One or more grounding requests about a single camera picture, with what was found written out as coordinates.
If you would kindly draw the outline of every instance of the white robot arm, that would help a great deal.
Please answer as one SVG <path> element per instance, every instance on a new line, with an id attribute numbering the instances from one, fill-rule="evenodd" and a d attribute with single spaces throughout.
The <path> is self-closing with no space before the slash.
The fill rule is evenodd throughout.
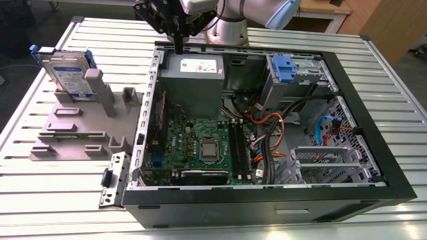
<path id="1" fill-rule="evenodd" d="M 183 54 L 190 35 L 198 35 L 206 26 L 209 41 L 223 45 L 247 41 L 247 19 L 270 29 L 283 29 L 301 3 L 302 0 L 138 0 L 134 10 L 158 33 L 167 34 L 177 54 Z"/>
<path id="2" fill-rule="evenodd" d="M 295 15 L 302 0 L 221 0 L 218 15 L 209 25 L 213 44 L 242 45 L 249 39 L 247 19 L 281 30 Z"/>

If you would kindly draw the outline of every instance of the gray power supply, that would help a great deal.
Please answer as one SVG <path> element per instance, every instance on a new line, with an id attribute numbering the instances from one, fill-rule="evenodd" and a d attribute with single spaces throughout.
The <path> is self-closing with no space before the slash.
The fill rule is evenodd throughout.
<path id="1" fill-rule="evenodd" d="M 171 54 L 159 77 L 166 99 L 182 107 L 187 119 L 217 119 L 225 89 L 225 62 L 221 55 Z"/>

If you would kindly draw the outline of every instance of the slotted aluminum surface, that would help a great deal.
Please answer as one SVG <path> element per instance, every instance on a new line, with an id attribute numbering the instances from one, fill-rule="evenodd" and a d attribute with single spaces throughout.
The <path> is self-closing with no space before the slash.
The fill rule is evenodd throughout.
<path id="1" fill-rule="evenodd" d="M 71 23 L 57 48 L 89 47 L 115 90 L 146 87 L 154 42 L 141 21 L 86 18 Z M 205 42 L 205 36 L 193 38 Z M 29 160 L 54 107 L 55 84 L 42 70 L 0 135 L 0 236 L 41 239 L 422 239 L 427 236 L 426 113 L 375 47 L 358 36 L 249 30 L 251 46 L 337 53 L 418 199 L 343 223 L 145 230 L 126 210 L 98 210 L 106 161 Z"/>

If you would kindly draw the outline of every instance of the sticker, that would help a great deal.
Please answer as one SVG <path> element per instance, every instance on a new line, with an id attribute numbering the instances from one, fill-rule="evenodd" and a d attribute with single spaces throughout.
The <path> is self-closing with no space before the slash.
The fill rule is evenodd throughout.
<path id="1" fill-rule="evenodd" d="M 334 13 L 337 13 L 337 14 L 350 14 L 350 11 L 335 10 Z"/>
<path id="2" fill-rule="evenodd" d="M 261 105 L 259 103 L 255 103 L 255 107 L 258 108 L 258 110 L 263 110 L 263 105 Z"/>
<path id="3" fill-rule="evenodd" d="M 62 86 L 74 97 L 89 98 L 94 95 L 82 68 L 55 66 L 54 70 Z"/>
<path id="4" fill-rule="evenodd" d="M 261 169 L 257 169 L 255 176 L 262 178 L 263 175 L 265 175 L 265 171 Z"/>
<path id="5" fill-rule="evenodd" d="M 181 71 L 186 73 L 217 73 L 215 59 L 191 59 L 181 60 Z"/>

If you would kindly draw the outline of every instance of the wooden cabinet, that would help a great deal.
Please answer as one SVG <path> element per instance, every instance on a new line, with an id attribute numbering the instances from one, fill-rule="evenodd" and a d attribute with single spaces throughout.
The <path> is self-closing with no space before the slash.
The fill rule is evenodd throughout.
<path id="1" fill-rule="evenodd" d="M 369 35 L 392 65 L 427 32 L 427 0 L 345 0 L 353 9 L 339 34 Z"/>

